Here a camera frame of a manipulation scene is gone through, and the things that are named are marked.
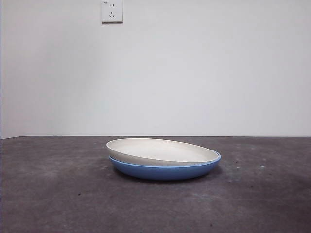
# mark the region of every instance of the concrete floor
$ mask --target concrete floor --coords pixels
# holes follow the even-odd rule
[[[105,144],[116,138],[1,140],[1,232],[311,232],[311,138],[161,137],[222,155],[178,182],[114,170]]]

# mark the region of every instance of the wall socket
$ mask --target wall socket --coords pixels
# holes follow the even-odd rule
[[[123,23],[122,0],[102,1],[102,23]]]

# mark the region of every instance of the white plate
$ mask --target white plate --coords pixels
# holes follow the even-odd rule
[[[193,144],[153,138],[125,138],[107,143],[112,158],[147,166],[186,166],[218,159],[213,150]]]

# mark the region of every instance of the plate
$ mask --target plate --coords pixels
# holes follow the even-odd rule
[[[218,159],[212,162],[188,166],[145,166],[121,162],[111,156],[109,159],[113,166],[124,174],[148,180],[172,181],[190,179],[209,173],[220,161],[221,156],[218,155]]]
[[[107,143],[119,161],[147,166],[188,166],[215,161],[219,154],[197,145],[153,138],[125,138]]]

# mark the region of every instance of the blue plate rim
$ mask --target blue plate rim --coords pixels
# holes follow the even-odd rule
[[[186,166],[149,166],[149,165],[131,164],[131,163],[122,162],[122,161],[120,161],[120,160],[116,160],[116,159],[112,158],[110,155],[109,155],[109,159],[111,159],[112,161],[115,161],[115,162],[124,164],[124,165],[138,166],[138,167],[150,167],[150,168],[186,168],[186,167],[204,166],[204,165],[213,164],[213,163],[215,163],[215,162],[218,162],[218,161],[221,159],[221,155],[220,155],[217,151],[215,151],[215,150],[212,150],[212,151],[214,151],[215,153],[218,154],[218,158],[217,158],[217,159],[212,160],[212,161],[208,161],[208,162],[205,162],[205,163],[194,164],[194,165],[186,165]]]

